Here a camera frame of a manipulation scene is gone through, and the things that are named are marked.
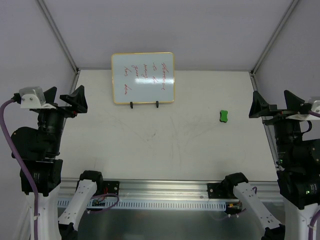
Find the green whiteboard eraser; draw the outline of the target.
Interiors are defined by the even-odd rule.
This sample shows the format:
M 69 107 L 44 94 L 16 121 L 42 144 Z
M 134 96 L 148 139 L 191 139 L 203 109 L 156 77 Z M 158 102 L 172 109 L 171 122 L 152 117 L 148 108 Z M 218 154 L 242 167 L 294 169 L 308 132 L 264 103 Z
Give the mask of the green whiteboard eraser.
M 228 111 L 227 110 L 221 110 L 219 112 L 219 121 L 221 123 L 227 123 L 228 122 Z

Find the gold framed whiteboard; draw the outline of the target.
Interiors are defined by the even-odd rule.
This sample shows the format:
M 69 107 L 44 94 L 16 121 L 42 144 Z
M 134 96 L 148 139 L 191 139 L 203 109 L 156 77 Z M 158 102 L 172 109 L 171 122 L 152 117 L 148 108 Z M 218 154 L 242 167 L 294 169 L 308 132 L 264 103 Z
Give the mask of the gold framed whiteboard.
M 115 104 L 175 100 L 175 57 L 171 52 L 114 53 L 111 76 Z

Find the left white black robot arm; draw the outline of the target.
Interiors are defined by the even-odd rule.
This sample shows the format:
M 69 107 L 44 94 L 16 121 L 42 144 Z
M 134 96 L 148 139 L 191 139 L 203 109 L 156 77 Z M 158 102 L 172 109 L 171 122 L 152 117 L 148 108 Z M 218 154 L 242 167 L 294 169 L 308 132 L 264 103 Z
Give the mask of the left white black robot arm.
M 37 128 L 20 127 L 10 140 L 11 155 L 23 165 L 20 170 L 21 189 L 31 209 L 32 240 L 76 240 L 80 220 L 91 197 L 104 191 L 102 173 L 85 170 L 77 181 L 76 190 L 65 212 L 58 215 L 58 193 L 61 187 L 63 160 L 61 138 L 67 118 L 85 114 L 88 105 L 85 88 L 80 85 L 71 94 L 59 98 L 67 106 L 55 103 L 56 87 L 43 91 L 40 87 L 26 87 L 13 95 L 12 100 L 23 109 L 36 112 Z

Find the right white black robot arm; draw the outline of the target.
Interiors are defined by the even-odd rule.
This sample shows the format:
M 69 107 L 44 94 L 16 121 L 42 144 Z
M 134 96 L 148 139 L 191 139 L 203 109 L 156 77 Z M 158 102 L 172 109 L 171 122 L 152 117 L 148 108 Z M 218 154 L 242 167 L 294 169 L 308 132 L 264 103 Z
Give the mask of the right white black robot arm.
M 320 99 L 305 101 L 285 90 L 285 109 L 269 104 L 258 91 L 253 92 L 250 118 L 263 117 L 262 123 L 273 126 L 277 152 L 276 172 L 283 197 L 285 224 L 277 220 L 256 195 L 241 172 L 227 175 L 220 183 L 228 198 L 237 198 L 258 224 L 263 240 L 313 240 L 320 218 L 320 141 L 304 140 L 301 122 L 320 118 Z

